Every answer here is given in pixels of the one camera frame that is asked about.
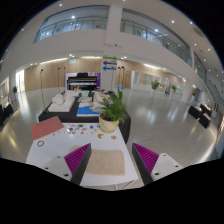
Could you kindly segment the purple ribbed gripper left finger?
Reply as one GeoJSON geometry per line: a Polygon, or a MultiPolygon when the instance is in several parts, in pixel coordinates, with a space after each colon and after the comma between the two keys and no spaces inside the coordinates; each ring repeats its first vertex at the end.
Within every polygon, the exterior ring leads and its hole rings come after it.
{"type": "Polygon", "coordinates": [[[65,162],[72,174],[72,183],[76,185],[81,183],[91,153],[91,144],[86,144],[64,157],[65,162]]]}

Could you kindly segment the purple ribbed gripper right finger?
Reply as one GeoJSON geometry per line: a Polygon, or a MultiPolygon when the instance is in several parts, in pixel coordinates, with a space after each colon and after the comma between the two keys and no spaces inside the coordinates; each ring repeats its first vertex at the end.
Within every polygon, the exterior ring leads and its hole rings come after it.
{"type": "Polygon", "coordinates": [[[132,154],[143,183],[145,185],[152,183],[153,179],[151,177],[151,173],[159,158],[159,155],[137,143],[132,144],[132,154]]]}

